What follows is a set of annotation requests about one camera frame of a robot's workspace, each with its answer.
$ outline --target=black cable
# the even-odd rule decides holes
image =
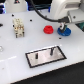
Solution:
[[[53,20],[53,19],[46,18],[45,16],[43,16],[43,15],[36,9],[36,7],[35,7],[33,1],[30,0],[30,2],[31,2],[31,4],[32,4],[34,10],[36,11],[36,13],[37,13],[40,17],[42,17],[43,19],[48,20],[48,21],[51,21],[51,22],[60,22],[59,20]]]
[[[69,22],[70,22],[68,16],[66,16],[66,17],[64,17],[64,18],[62,18],[62,19],[58,19],[58,20],[53,20],[53,19],[46,18],[45,16],[43,16],[43,15],[36,9],[36,7],[35,7],[33,1],[30,0],[30,2],[31,2],[31,4],[32,4],[34,10],[36,11],[36,13],[37,13],[40,17],[42,17],[43,19],[48,20],[48,21],[50,21],[50,22],[59,22],[59,23],[60,23],[60,22],[65,22],[65,23],[69,23]]]

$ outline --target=black object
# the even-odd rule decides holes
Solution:
[[[4,5],[0,5],[0,8],[4,8]]]
[[[3,13],[3,9],[2,8],[0,8],[0,14],[2,14]]]
[[[32,22],[32,19],[30,19],[30,21]]]
[[[49,64],[49,63],[52,63],[52,62],[57,62],[57,61],[61,61],[61,60],[67,59],[66,56],[64,55],[64,53],[62,52],[62,50],[60,49],[60,47],[59,47],[59,46],[56,46],[56,47],[59,49],[60,53],[63,55],[64,58],[57,59],[57,60],[53,60],[53,61],[46,62],[46,63],[43,63],[43,64],[38,64],[38,65],[35,65],[35,66],[32,66],[32,65],[31,65],[30,60],[29,60],[27,54],[31,54],[31,53],[38,52],[38,51],[26,53],[25,55],[26,55],[26,58],[27,58],[27,60],[28,60],[28,64],[29,64],[30,68],[34,68],[34,67],[42,66],[42,65]]]
[[[51,56],[53,55],[53,51],[54,51],[54,48],[51,48],[51,52],[50,52]]]
[[[14,15],[12,14],[12,17],[14,17]]]
[[[2,27],[2,26],[3,26],[3,24],[0,23],[0,27]]]
[[[35,55],[35,59],[38,59],[38,53],[36,53],[36,55]]]

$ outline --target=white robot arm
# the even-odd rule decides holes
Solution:
[[[6,13],[25,12],[27,11],[27,3],[25,0],[6,0]]]
[[[60,19],[67,16],[68,11],[79,8],[81,0],[53,0],[51,4],[51,16]]]

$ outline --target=silver rectangular plate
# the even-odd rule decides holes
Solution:
[[[64,53],[58,46],[26,53],[26,57],[30,68],[66,59]]]

